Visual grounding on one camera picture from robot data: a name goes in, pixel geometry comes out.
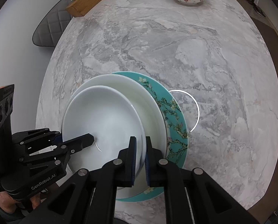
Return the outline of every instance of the marble table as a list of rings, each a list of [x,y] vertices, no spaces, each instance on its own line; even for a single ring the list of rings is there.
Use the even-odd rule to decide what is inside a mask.
[[[184,168],[203,168],[246,209],[265,194],[278,157],[278,80],[261,34],[236,0],[102,0],[73,18],[48,65],[36,127],[60,130],[75,89],[114,71],[137,71],[192,94],[200,121]],[[190,130],[197,107],[173,95]],[[116,202],[115,215],[163,224],[164,196]]]

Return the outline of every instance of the bolt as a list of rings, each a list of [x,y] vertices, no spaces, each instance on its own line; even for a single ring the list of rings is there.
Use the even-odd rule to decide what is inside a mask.
[[[201,168],[195,168],[194,173],[197,175],[201,175],[201,174],[203,174],[203,170]]]
[[[78,175],[80,175],[80,176],[85,176],[86,174],[87,174],[87,170],[86,169],[80,169],[78,171]]]
[[[168,164],[168,160],[162,158],[162,159],[159,160],[159,164],[161,164],[161,165],[166,165],[166,164]]]
[[[113,163],[114,163],[114,165],[120,165],[120,164],[122,164],[122,160],[119,158],[116,158],[113,160]]]

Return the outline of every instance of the floor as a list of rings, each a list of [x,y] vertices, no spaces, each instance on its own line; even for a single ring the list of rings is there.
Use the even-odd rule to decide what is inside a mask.
[[[278,35],[276,31],[266,18],[255,12],[247,0],[237,1],[246,10],[260,31],[269,49],[278,77]],[[278,160],[266,194],[249,211],[260,223],[265,223],[271,214],[273,216],[274,212],[278,212]]]

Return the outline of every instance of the plate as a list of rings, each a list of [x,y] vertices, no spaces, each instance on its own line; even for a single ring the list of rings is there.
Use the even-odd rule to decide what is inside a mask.
[[[168,127],[166,159],[175,162],[178,167],[183,167],[187,155],[189,135],[185,118],[177,101],[162,84],[151,77],[132,71],[119,71],[114,74],[123,75],[135,80],[140,83],[154,98],[157,105],[160,107]],[[149,200],[158,196],[163,191],[164,189],[162,187],[147,188],[145,191],[134,197],[120,201],[138,202]]]
[[[153,147],[161,150],[162,154],[166,155],[167,131],[164,118],[156,101],[153,99],[150,93],[146,91],[146,89],[138,82],[128,77],[117,74],[104,74],[84,82],[71,96],[69,103],[82,90],[96,85],[112,87],[126,96],[136,109],[142,121],[145,134],[150,136]],[[128,201],[126,198],[133,197],[147,189],[144,167],[146,145],[143,147],[144,148],[142,149],[144,154],[141,155],[140,161],[140,166],[143,166],[143,168],[135,179],[135,184],[132,188],[123,188],[117,191],[117,199],[124,199],[124,201]]]
[[[140,117],[131,102],[119,91],[93,86],[81,91],[69,104],[62,126],[63,141],[90,133],[95,144],[70,157],[70,169],[89,171],[101,168],[127,148],[131,136],[137,139],[135,174],[140,171],[142,145],[146,145]]]

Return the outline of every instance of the chair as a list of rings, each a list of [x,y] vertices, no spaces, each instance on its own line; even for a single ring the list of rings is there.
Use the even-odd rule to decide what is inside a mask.
[[[39,23],[32,37],[37,46],[56,47],[72,15],[65,10],[71,0],[60,0]]]

